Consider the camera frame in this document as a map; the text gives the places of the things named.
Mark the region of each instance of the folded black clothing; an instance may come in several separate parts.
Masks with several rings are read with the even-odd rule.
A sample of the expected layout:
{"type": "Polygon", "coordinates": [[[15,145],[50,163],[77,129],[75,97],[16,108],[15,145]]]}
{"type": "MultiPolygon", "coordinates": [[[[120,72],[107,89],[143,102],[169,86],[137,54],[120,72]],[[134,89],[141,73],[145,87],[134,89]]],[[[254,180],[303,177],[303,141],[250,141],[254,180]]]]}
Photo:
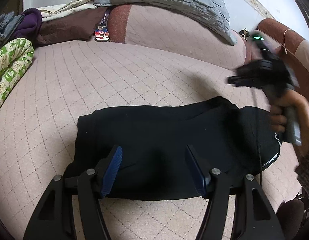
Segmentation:
{"type": "Polygon", "coordinates": [[[233,187],[280,155],[280,141],[271,130],[268,112],[239,109],[225,98],[178,107],[120,106],[96,110],[78,119],[74,161],[66,178],[94,168],[114,145],[123,160],[108,197],[136,200],[184,199],[198,196],[184,156],[187,145],[226,172],[233,187]]]}

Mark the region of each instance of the green light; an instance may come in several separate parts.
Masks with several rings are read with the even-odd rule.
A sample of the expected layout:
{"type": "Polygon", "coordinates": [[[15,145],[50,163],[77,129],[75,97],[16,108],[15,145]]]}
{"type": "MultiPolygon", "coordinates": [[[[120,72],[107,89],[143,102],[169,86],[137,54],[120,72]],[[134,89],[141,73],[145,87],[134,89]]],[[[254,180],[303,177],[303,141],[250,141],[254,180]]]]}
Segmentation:
{"type": "Polygon", "coordinates": [[[264,41],[264,39],[262,37],[258,37],[258,36],[253,36],[253,38],[257,39],[257,40],[261,40],[264,41]]]}

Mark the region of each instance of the white drawstring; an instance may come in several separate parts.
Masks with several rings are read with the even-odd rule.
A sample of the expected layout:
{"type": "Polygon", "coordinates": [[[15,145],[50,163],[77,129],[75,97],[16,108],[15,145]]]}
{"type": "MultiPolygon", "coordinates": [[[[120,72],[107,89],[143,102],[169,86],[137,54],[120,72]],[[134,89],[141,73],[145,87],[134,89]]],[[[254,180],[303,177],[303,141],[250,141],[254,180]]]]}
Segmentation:
{"type": "Polygon", "coordinates": [[[287,31],[292,31],[291,29],[287,29],[285,32],[284,32],[284,34],[283,34],[283,46],[284,46],[284,50],[286,51],[286,54],[287,54],[287,48],[286,48],[286,43],[285,43],[285,41],[284,41],[284,35],[286,35],[286,32],[287,31]]]}

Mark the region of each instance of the black cable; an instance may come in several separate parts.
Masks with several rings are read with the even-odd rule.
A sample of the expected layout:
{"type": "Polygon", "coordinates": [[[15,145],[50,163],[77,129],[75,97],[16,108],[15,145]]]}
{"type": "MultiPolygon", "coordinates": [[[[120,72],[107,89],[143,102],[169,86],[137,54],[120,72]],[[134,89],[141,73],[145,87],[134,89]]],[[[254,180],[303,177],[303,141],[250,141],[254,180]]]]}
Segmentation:
{"type": "Polygon", "coordinates": [[[256,92],[253,88],[251,88],[253,103],[256,108],[256,148],[259,156],[259,164],[260,164],[260,186],[262,187],[262,160],[261,160],[261,152],[260,152],[260,145],[259,145],[259,111],[258,111],[258,104],[256,101],[256,92]]]}

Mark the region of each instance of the person's arm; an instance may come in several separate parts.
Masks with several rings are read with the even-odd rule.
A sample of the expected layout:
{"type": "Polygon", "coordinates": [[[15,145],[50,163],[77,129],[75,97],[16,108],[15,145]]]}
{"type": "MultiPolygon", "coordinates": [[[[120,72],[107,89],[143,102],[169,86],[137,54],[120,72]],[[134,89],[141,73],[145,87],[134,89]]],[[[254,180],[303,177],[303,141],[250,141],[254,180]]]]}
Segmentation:
{"type": "Polygon", "coordinates": [[[275,132],[284,132],[284,125],[287,122],[285,116],[282,115],[282,107],[295,106],[297,109],[298,120],[300,124],[302,145],[299,146],[299,166],[296,173],[299,175],[298,180],[301,186],[309,195],[309,102],[299,93],[288,90],[285,95],[273,102],[270,115],[272,129],[275,132]]]}

